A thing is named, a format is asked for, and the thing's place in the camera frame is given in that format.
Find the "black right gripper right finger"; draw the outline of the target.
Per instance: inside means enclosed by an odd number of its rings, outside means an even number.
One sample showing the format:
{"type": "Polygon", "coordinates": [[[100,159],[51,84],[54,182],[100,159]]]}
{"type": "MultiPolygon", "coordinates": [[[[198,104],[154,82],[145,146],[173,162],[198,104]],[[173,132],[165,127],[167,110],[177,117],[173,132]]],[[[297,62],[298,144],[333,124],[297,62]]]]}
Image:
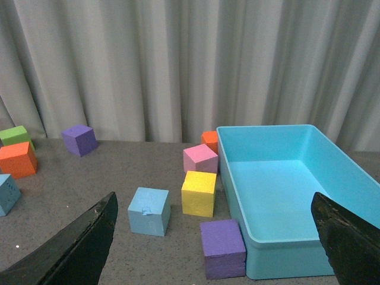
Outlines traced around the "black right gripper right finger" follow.
{"type": "Polygon", "coordinates": [[[379,284],[379,229],[320,192],[311,212],[339,284],[379,284]]]}

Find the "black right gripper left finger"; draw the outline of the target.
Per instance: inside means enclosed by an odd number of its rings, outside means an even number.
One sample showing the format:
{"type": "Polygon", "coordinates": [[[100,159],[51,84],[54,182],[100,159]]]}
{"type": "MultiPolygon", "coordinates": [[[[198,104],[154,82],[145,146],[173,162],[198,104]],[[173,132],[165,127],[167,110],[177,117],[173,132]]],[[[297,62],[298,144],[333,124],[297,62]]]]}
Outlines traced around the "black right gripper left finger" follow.
{"type": "Polygon", "coordinates": [[[1,272],[1,284],[98,284],[113,241],[111,192],[55,236],[1,272]]]}

